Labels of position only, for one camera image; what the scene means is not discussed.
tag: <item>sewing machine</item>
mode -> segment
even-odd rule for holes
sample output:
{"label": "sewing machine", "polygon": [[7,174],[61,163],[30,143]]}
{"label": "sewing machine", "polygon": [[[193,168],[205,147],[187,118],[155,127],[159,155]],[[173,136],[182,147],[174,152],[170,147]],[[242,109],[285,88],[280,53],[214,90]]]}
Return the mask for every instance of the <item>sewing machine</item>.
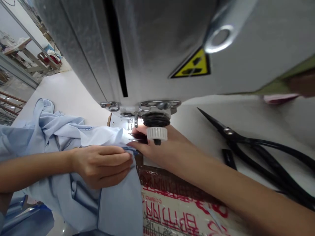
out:
{"label": "sewing machine", "polygon": [[297,26],[308,24],[298,14],[303,4],[292,1],[44,0],[35,6],[94,100],[135,126],[141,117],[157,145],[182,102],[256,91],[315,51]]}

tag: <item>forearm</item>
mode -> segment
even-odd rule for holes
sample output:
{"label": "forearm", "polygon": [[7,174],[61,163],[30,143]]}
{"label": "forearm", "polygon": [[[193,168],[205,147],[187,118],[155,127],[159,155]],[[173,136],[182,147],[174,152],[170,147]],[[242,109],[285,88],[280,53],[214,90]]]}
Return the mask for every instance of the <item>forearm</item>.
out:
{"label": "forearm", "polygon": [[11,202],[13,193],[0,193],[0,212],[5,216]]}
{"label": "forearm", "polygon": [[0,193],[12,193],[45,177],[73,171],[72,151],[40,153],[0,163]]}
{"label": "forearm", "polygon": [[175,173],[224,202],[270,235],[313,235],[315,213],[217,160],[182,162]]}

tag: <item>finger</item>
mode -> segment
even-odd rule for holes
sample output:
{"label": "finger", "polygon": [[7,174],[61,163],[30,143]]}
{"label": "finger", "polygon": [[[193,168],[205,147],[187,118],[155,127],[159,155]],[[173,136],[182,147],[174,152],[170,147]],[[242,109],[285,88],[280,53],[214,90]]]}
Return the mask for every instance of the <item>finger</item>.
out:
{"label": "finger", "polygon": [[148,155],[150,152],[150,146],[147,144],[142,144],[139,142],[132,141],[130,143],[127,143],[127,146],[130,146],[130,147],[137,149],[138,151],[140,151],[145,156]]}
{"label": "finger", "polygon": [[104,188],[104,187],[110,187],[115,186],[119,184],[129,173],[130,169],[125,169],[124,171],[99,179],[99,181],[96,184],[96,188]]}
{"label": "finger", "polygon": [[96,166],[118,166],[128,160],[130,160],[132,155],[128,152],[113,154],[113,155],[99,155],[95,157]]}
{"label": "finger", "polygon": [[100,177],[107,177],[111,175],[116,175],[126,169],[130,169],[133,160],[129,159],[128,161],[118,165],[118,166],[101,166],[97,168],[97,171],[100,173]]}
{"label": "finger", "polygon": [[100,155],[111,155],[124,153],[125,150],[122,147],[117,146],[98,146],[98,153]]}
{"label": "finger", "polygon": [[145,125],[139,125],[137,128],[133,128],[132,133],[143,133],[147,135],[147,127]]}

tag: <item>wooden table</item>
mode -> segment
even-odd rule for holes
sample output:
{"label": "wooden table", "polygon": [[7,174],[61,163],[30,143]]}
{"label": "wooden table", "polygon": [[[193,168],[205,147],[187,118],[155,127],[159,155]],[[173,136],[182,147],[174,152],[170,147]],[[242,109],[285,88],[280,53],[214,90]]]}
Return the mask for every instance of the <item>wooden table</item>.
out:
{"label": "wooden table", "polygon": [[[31,38],[27,38],[25,39],[23,42],[21,42],[20,44],[12,47],[10,50],[4,52],[3,54],[5,54],[6,56],[12,58],[15,62],[17,62],[23,69],[26,70],[26,72],[30,73],[31,75],[33,75],[36,71],[43,71],[44,73],[48,72],[48,69],[46,68],[46,66],[44,66],[29,50],[27,50],[26,45],[32,41]],[[32,62],[36,63],[37,66],[36,67],[31,67],[31,68],[27,68],[25,65],[23,65],[21,62],[19,62],[18,60],[15,59],[13,53],[14,52],[23,52],[29,59],[31,59]]]}

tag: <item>scissor blade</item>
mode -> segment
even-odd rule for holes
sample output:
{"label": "scissor blade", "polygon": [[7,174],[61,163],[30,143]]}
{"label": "scissor blade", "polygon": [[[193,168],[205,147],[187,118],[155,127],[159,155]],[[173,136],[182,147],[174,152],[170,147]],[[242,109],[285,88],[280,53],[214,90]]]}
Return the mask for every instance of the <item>scissor blade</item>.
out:
{"label": "scissor blade", "polygon": [[130,136],[133,137],[133,139],[129,139],[131,141],[143,143],[143,144],[148,144],[147,136],[142,133],[128,133]]}
{"label": "scissor blade", "polygon": [[203,110],[201,110],[200,108],[197,108],[206,118],[208,121],[211,122],[211,124],[213,124],[214,127],[216,127],[218,130],[222,130],[225,129],[226,126],[224,124],[222,124],[220,121],[216,120],[215,118],[213,118],[212,116],[208,115],[206,112],[204,112]]}

